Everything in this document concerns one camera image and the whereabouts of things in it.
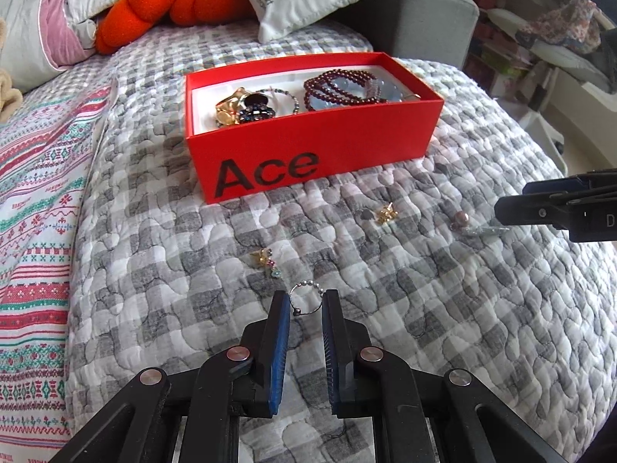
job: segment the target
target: orange stuffed toy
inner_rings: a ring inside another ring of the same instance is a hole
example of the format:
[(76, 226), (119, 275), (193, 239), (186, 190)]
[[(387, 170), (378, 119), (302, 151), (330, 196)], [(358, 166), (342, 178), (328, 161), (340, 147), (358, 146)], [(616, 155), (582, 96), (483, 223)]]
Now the orange stuffed toy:
[(167, 12), (178, 26), (214, 26), (255, 16), (248, 0), (118, 0), (99, 24), (96, 50), (113, 54), (137, 40)]

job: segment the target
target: silver beaded ring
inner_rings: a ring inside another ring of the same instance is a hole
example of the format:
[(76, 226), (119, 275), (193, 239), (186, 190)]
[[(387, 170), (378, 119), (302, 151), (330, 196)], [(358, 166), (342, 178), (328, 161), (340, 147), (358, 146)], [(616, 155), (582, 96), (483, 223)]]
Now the silver beaded ring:
[(267, 89), (260, 89), (260, 90), (255, 91), (255, 92), (259, 92), (260, 94), (265, 94), (266, 92), (271, 92), (273, 94), (287, 95), (287, 96), (291, 97), (292, 100), (294, 101), (294, 111), (292, 112), (292, 115), (297, 115), (298, 112), (300, 111), (300, 103), (298, 102), (298, 98), (295, 97), (295, 95), (292, 94), (291, 92), (284, 91), (283, 89), (273, 89), (272, 87), (267, 88)]
[[(291, 295), (298, 287), (306, 287), (306, 286), (314, 287), (315, 289), (317, 289), (317, 293), (319, 294), (320, 300), (319, 300), (319, 306), (317, 308), (309, 312), (302, 313), (302, 310), (294, 306), (293, 300), (291, 299)], [(322, 307), (324, 292), (326, 292), (326, 289), (322, 289), (321, 287), (319, 287), (319, 284), (315, 282), (314, 280), (302, 280), (301, 282), (298, 282), (296, 285), (291, 287), (291, 290), (289, 291), (289, 304), (294, 309), (294, 317), (300, 317), (301, 315), (314, 314), (319, 308)]]

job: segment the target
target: pearl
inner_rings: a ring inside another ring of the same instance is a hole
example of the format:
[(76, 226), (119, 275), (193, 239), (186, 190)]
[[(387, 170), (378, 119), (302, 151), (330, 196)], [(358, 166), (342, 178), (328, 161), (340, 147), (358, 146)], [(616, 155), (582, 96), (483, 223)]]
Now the pearl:
[(464, 210), (459, 210), (454, 215), (454, 222), (457, 226), (468, 226), (469, 225), (469, 214), (467, 214)]

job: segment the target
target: quilted bedspread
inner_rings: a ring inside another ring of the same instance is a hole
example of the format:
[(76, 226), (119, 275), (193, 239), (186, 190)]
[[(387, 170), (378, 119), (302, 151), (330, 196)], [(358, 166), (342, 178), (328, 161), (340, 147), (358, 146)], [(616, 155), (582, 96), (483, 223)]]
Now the quilted bedspread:
[[(339, 291), (374, 343), (427, 372), (471, 370), (574, 461), (615, 403), (613, 246), (572, 244), (546, 226), (482, 238), (449, 228), (459, 210), (493, 223), (497, 198), (558, 176), (553, 163), (463, 73), (405, 60), (445, 98), (425, 158), (207, 205), (183, 137), (184, 73), (369, 49), (336, 24), (264, 46), (256, 36), (252, 24), (159, 28), (107, 66), (118, 102), (73, 260), (73, 430), (142, 368), (199, 367), (265, 318), (274, 290), (313, 278)], [(373, 212), (388, 202), (399, 216), (380, 225)], [(255, 266), (263, 247), (280, 280)], [(325, 383), (320, 315), (296, 318), (280, 414), (241, 420), (241, 461), (373, 461), (370, 421), (332, 417)]]

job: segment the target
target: plush toy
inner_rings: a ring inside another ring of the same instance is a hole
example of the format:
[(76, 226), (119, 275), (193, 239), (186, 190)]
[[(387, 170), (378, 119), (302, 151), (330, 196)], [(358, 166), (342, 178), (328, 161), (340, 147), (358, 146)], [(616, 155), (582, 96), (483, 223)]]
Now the plush toy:
[[(6, 35), (6, 21), (0, 18), (0, 51), (4, 45)], [(13, 82), (8, 71), (0, 68), (0, 123), (6, 123), (23, 102), (22, 93), (13, 88)]]
[(255, 16), (248, 0), (118, 0), (99, 23), (96, 50), (113, 54), (137, 40), (167, 12), (178, 26), (225, 24)]

